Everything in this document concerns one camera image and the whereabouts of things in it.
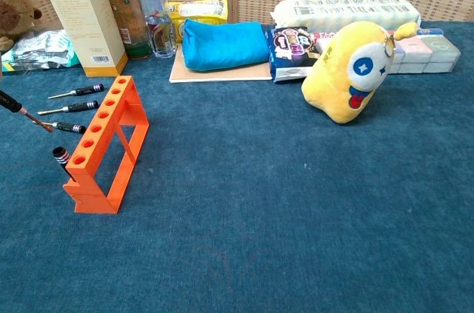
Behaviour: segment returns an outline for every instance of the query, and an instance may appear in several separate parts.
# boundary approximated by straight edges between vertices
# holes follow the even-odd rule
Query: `blue towel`
[[[184,23],[186,67],[196,71],[229,69],[268,61],[268,47],[258,22],[210,25]]]

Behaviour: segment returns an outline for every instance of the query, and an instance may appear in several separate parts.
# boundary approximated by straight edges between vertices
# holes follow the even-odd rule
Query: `screwdriver handle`
[[[93,110],[94,108],[99,108],[99,103],[97,101],[79,102],[78,104],[71,104],[67,106],[67,111],[68,112],[81,112],[81,111]]]
[[[66,122],[56,122],[55,128],[59,130],[64,130],[65,132],[84,134],[86,132],[86,127],[80,124],[71,124]]]
[[[93,86],[88,86],[88,87],[82,87],[80,89],[75,89],[74,90],[74,96],[82,96],[82,95],[88,95],[90,93],[97,93],[104,91],[104,85],[103,84],[95,84]]]
[[[12,96],[7,95],[5,92],[0,90],[0,105],[5,107],[7,110],[13,113],[21,110],[22,105],[16,101]]]

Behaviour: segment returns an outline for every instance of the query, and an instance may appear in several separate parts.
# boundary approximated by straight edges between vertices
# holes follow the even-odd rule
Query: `white and yellow box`
[[[51,0],[87,76],[117,76],[127,63],[109,0]]]

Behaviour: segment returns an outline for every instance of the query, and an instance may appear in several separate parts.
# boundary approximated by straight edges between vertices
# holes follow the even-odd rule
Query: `orange plastic rack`
[[[120,126],[135,126],[130,142]],[[116,214],[119,211],[148,127],[133,78],[118,76],[66,165],[72,178],[63,188],[76,202],[76,212]],[[94,176],[114,134],[120,138],[125,153],[105,195]]]

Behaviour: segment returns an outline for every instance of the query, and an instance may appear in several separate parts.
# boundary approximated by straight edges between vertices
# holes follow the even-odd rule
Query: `stuffed toy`
[[[26,32],[41,11],[33,8],[31,0],[0,0],[0,52],[7,52],[16,39]]]
[[[359,21],[341,28],[304,80],[304,99],[336,123],[353,120],[387,76],[395,40],[416,34],[418,25],[400,26],[393,36],[379,25]]]

